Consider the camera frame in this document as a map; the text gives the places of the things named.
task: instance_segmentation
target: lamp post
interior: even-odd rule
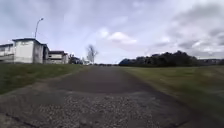
[[[38,29],[38,25],[39,25],[39,23],[40,23],[40,21],[42,21],[42,20],[44,20],[44,18],[41,18],[38,22],[37,22],[37,26],[36,26],[36,31],[35,31],[35,39],[36,39],[36,37],[37,37],[37,29]]]

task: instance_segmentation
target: road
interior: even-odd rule
[[[92,67],[0,96],[1,128],[219,128],[115,67]]]

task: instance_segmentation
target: white building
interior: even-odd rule
[[[49,48],[33,38],[15,39],[0,45],[0,61],[14,63],[46,63]]]
[[[13,44],[0,45],[0,62],[14,62]]]
[[[51,64],[68,64],[68,54],[64,51],[49,51],[48,63]]]

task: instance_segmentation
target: apartment building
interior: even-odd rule
[[[0,45],[0,62],[45,63],[49,48],[33,38],[14,39],[12,44]]]

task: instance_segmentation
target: grass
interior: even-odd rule
[[[0,64],[0,94],[80,68],[80,65]]]
[[[224,121],[224,66],[125,70],[155,89]]]

